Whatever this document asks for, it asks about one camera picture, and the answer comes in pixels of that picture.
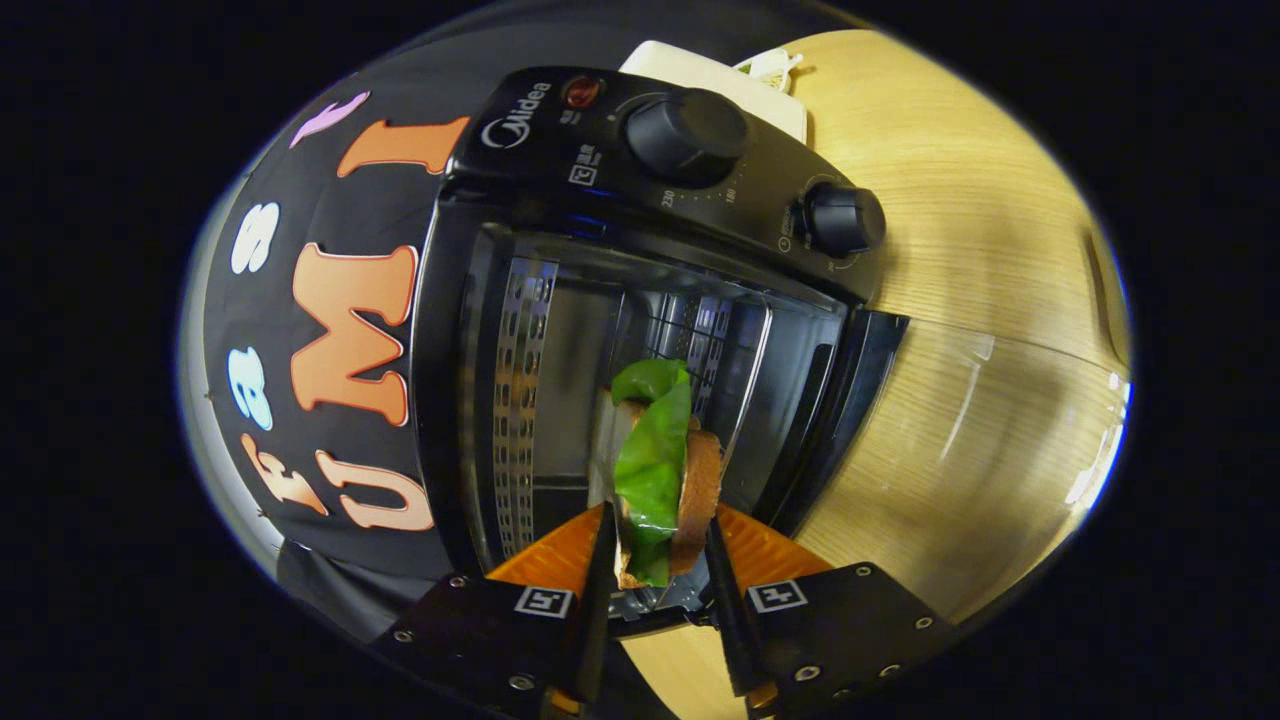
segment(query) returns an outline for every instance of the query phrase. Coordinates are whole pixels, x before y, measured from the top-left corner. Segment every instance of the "green lettuce leaf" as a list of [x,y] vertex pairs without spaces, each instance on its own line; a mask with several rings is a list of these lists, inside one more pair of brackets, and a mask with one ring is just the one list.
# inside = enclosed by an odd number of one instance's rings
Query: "green lettuce leaf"
[[631,574],[653,587],[666,587],[692,409],[689,372],[681,360],[641,360],[618,373],[612,396],[614,405],[650,401],[622,443],[613,487],[631,509],[631,521],[623,529],[631,547]]

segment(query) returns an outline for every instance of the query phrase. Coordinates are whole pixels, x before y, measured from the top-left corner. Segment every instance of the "bread slice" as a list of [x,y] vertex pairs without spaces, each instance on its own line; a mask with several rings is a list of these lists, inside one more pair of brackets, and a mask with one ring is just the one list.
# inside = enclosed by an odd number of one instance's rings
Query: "bread slice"
[[719,502],[719,438],[690,430],[685,446],[685,479],[680,486],[680,516],[671,538],[671,575],[684,575],[698,564],[707,546],[707,528]]

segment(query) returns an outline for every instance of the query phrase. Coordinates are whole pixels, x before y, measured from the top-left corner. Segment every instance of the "wooden table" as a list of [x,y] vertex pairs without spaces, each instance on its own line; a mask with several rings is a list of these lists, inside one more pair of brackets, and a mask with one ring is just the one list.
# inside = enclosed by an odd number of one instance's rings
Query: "wooden table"
[[[810,146],[888,220],[872,309],[911,325],[881,398],[797,536],[873,561],[957,623],[1084,519],[1119,447],[1128,324],[1110,250],[1070,178],[1012,117],[873,31],[797,40]],[[681,717],[739,719],[719,635],[626,641]]]

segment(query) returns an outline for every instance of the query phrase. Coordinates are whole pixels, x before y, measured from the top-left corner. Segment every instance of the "toaster oven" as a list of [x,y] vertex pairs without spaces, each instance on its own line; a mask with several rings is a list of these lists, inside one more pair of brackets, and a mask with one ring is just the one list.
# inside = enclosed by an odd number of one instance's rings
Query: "toaster oven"
[[[884,218],[723,97],[581,68],[508,76],[460,137],[410,342],[425,486],[451,564],[484,574],[612,500],[602,388],[686,361],[722,502],[794,534],[852,442],[906,318],[869,311]],[[696,619],[708,569],[618,591],[614,637]]]

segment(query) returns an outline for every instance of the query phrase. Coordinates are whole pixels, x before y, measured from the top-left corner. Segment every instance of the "screw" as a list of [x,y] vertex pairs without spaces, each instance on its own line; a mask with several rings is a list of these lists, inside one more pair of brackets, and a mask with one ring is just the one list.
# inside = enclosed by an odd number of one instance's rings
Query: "screw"
[[822,667],[817,665],[805,665],[804,667],[796,670],[794,675],[797,683],[804,683],[822,675]]

